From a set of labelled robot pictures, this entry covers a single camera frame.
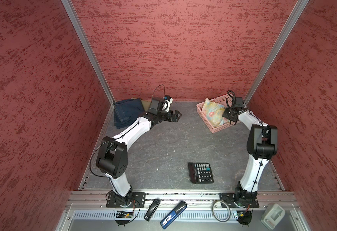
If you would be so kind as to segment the pastel patterned cloth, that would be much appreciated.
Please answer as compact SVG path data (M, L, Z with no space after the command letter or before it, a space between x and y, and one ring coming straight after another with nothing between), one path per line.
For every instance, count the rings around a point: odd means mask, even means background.
M201 111L205 115L209 123L215 128L229 123L228 119L222 117L225 111L225 106L223 106L222 104L212 102L208 98L206 98Z

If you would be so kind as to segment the olive green skirt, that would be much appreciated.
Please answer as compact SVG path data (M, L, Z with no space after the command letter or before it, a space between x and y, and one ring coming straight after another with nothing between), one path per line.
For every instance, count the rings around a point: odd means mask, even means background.
M132 98L133 106L139 109L141 112L145 112L149 109L151 101L142 100L140 98Z

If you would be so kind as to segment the blue denim skirt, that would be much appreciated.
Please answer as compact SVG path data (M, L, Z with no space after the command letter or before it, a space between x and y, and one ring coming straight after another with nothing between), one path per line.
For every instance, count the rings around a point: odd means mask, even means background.
M132 125L144 112L141 99L127 99L114 102L114 125L122 129Z

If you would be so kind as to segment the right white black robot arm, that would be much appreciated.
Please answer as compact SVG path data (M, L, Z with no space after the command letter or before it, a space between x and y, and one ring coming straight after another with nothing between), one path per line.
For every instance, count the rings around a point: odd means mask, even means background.
M244 207L256 201L263 170L277 154L278 129L261 121L244 106L243 98L236 97L232 91L228 92L226 106L222 116L229 119L230 123L241 122L249 129L246 143L247 166L234 192L234 203L238 207Z

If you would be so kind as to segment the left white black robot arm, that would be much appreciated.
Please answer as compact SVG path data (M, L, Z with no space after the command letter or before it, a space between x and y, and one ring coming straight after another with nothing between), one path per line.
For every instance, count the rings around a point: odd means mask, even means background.
M119 205L127 207L132 202L132 186L125 174L128 167L128 150L155 125L163 121L178 122L181 117L182 113L178 110L158 112L156 115L145 112L120 134L102 139L95 165L103 173L103 177L111 182L112 195Z

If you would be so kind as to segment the pink plastic basket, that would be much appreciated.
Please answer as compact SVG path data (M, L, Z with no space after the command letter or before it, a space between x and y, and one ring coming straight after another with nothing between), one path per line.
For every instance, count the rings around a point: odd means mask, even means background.
M241 116L247 112L247 108L242 105L242 98L236 97L232 90L214 99L207 98L197 104L196 109L211 133L235 126L238 122L245 123Z

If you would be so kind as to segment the black desk calculator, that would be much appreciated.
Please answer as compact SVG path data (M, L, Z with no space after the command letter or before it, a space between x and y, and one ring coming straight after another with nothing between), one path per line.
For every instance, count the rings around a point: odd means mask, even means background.
M214 183L212 168L209 163L188 163L189 179L192 184Z

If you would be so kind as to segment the blue black stapler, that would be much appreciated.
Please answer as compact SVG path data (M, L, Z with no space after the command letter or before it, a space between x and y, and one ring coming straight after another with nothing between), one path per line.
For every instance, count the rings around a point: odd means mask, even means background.
M187 209L187 203L180 201L175 208L173 208L160 222L162 229L166 229L171 223L173 223L185 210Z

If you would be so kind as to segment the right small circuit board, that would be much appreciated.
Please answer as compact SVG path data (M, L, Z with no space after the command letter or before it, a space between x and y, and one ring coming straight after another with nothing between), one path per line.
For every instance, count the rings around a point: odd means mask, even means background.
M247 212L238 213L238 219L237 219L237 221L241 225L249 226L249 224L252 221L252 212L251 211L247 211Z

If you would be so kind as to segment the small circuit board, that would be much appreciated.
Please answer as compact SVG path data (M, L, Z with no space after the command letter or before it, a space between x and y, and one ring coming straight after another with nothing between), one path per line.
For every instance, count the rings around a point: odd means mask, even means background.
M237 219L237 221L241 225L249 226L249 224L252 221L252 212L251 211L247 211L247 212L238 213L238 219Z
M134 212L133 211L120 211L120 210L118 210L116 212L116 218L132 219L132 218L134 218Z

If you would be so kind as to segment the left small circuit board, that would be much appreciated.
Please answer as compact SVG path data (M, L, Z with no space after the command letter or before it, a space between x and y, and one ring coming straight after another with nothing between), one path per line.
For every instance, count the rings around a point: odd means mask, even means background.
M116 218L132 219L132 218L134 218L134 212L133 211L120 211L120 210L118 210L116 212Z

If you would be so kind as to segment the grey plastic dispenser box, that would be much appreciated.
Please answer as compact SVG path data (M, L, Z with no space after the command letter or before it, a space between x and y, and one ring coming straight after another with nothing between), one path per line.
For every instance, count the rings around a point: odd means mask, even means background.
M284 218L286 211L277 203L270 203L267 206L261 223L269 230L273 230L279 222Z

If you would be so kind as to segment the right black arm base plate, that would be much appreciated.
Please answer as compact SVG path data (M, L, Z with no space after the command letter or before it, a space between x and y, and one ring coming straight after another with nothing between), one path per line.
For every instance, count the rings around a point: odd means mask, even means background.
M252 193L220 193L220 200L228 204L230 208L259 208L258 192Z

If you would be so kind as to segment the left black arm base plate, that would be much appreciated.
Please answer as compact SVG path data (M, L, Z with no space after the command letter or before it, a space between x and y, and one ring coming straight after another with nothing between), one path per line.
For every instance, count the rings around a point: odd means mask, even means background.
M146 193L132 192L128 193L126 197L119 196L111 192L106 195L107 208L133 208L144 207Z

